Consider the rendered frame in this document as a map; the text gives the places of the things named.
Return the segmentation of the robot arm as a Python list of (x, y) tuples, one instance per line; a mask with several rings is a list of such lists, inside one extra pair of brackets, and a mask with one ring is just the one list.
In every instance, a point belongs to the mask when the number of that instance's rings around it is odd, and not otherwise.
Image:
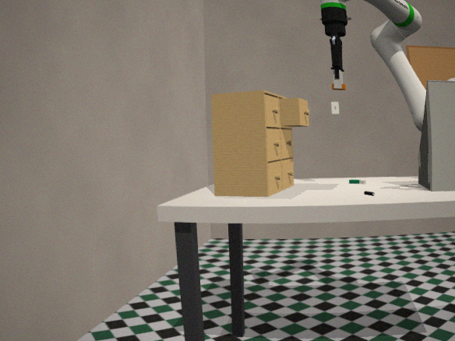
[[(347, 17), (346, 1), (320, 0), (322, 24), (339, 23)], [(370, 41), (397, 81), (411, 112), (414, 124), (421, 132), (425, 110), (426, 89), (406, 58), (401, 42), (421, 27), (421, 15), (404, 0), (364, 0), (379, 9), (388, 20), (372, 31)]]

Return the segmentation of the tan wooden chest of drawers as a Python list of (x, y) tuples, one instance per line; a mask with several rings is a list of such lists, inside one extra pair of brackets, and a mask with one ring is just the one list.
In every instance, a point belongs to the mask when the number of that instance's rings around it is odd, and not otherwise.
[[(266, 124), (265, 94), (286, 98), (265, 90), (211, 94), (213, 131), (213, 173), (215, 196), (269, 197), (290, 188), (268, 193), (266, 129), (292, 127)], [(281, 128), (284, 127), (284, 128)]]

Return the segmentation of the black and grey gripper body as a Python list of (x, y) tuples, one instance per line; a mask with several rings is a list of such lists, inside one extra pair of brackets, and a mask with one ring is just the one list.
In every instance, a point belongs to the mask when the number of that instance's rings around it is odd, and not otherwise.
[(325, 34), (329, 37), (331, 37), (332, 34), (331, 39), (333, 38), (333, 36), (335, 36), (339, 48), (340, 37), (344, 37), (346, 35), (345, 26), (339, 23), (328, 23), (325, 25)]

